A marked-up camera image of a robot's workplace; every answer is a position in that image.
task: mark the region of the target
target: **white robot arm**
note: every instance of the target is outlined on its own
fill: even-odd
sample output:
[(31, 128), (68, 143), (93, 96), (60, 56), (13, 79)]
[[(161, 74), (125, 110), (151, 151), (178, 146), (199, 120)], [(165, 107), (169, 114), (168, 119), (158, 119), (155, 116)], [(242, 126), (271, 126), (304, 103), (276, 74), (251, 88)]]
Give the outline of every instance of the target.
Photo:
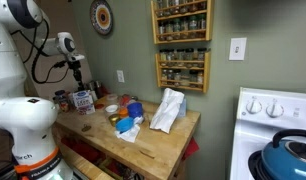
[[(44, 13), (33, 0), (0, 0), (0, 128), (13, 136), (12, 153), (19, 164), (16, 166), (19, 174), (28, 179), (69, 180), (73, 171), (61, 158), (50, 128), (57, 110), (53, 102), (25, 97), (27, 75), (10, 35), (40, 26), (43, 18)], [(64, 54), (68, 63), (84, 58), (75, 53), (69, 33), (59, 33), (57, 38), (47, 39), (43, 44), (45, 54)]]

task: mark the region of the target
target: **wall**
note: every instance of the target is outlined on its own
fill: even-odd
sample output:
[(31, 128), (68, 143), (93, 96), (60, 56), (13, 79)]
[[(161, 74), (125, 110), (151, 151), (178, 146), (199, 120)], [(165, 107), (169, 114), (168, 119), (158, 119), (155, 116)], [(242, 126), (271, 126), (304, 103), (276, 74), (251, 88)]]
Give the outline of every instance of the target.
[[(70, 32), (74, 38), (76, 50), (80, 54), (85, 54), (83, 42), (81, 40), (81, 36), (76, 25), (76, 20), (73, 12), (72, 3), (69, 3), (67, 0), (38, 0), (40, 8), (47, 14), (50, 19), (50, 34), (49, 38), (57, 37), (57, 33), (59, 32)], [(19, 34), (14, 36), (17, 47), (21, 54), (23, 61), (28, 57), (30, 52), (30, 44), (21, 37)], [(31, 78), (31, 67), (33, 58), (35, 57), (36, 51), (34, 51), (32, 58), (25, 64), (26, 69), (28, 71), (28, 80), (27, 85), (31, 92), (30, 95), (36, 95), (34, 87), (37, 91), (37, 95), (43, 97), (45, 99), (52, 100), (54, 96), (54, 92), (60, 89), (64, 89), (67, 91), (75, 91), (77, 90), (77, 82), (73, 77), (73, 71), (68, 70), (68, 73), (65, 79), (59, 83), (47, 83), (47, 84), (37, 84), (32, 83), (33, 79)], [(51, 56), (51, 57), (43, 57), (40, 56), (37, 66), (36, 66), (36, 78), (39, 81), (44, 81), (47, 77), (47, 73), (49, 69), (58, 61), (64, 60), (63, 55)], [(67, 65), (63, 68), (56, 68), (51, 71), (49, 81), (57, 81), (64, 77), (67, 69)], [(89, 69), (89, 64), (87, 60), (87, 56), (85, 60), (81, 61), (81, 68), (83, 82), (87, 83), (92, 80), (92, 76)]]
[[(150, 0), (108, 0), (114, 30), (104, 37), (90, 23), (92, 0), (73, 1), (94, 78), (111, 92), (160, 102), (157, 88)], [(209, 43), (177, 47), (211, 47), (207, 94), (183, 91), (188, 108), (202, 113), (194, 135), (200, 151), (188, 163), (188, 179), (225, 179), (229, 169), (239, 88), (306, 92), (306, 0), (222, 0), (215, 2), (214, 36)], [(247, 37), (246, 60), (228, 61), (230, 38)], [(118, 83), (116, 70), (126, 83)]]

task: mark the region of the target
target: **blue container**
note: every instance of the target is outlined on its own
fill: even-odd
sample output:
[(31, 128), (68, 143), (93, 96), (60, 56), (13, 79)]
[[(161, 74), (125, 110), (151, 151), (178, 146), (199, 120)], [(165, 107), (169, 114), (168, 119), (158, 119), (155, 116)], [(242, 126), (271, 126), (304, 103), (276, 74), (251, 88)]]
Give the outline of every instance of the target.
[(123, 133), (125, 131), (130, 130), (133, 127), (134, 119), (131, 117), (127, 117), (124, 119), (121, 119), (116, 125), (115, 128), (120, 131), (120, 133)]
[(143, 116), (142, 104), (139, 102), (132, 103), (127, 106), (129, 116), (132, 118)]

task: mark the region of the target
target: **small bowl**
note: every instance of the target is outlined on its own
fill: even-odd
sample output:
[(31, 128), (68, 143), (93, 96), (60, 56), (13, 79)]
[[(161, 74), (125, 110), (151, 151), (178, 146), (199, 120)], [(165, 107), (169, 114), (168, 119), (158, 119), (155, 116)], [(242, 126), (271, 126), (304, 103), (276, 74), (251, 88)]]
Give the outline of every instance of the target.
[(120, 133), (123, 133), (125, 131), (130, 130), (133, 127), (134, 119), (131, 117), (127, 117), (124, 119), (121, 119), (118, 123), (116, 123), (115, 128), (120, 131)]

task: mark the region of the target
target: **food box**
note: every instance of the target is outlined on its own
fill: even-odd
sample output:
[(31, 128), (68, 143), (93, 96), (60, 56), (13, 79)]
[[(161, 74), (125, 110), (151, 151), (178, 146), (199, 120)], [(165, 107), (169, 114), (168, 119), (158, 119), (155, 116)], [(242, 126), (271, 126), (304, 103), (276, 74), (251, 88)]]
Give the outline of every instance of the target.
[(73, 93), (73, 100), (76, 110), (82, 114), (92, 114), (95, 112), (93, 99), (89, 90)]

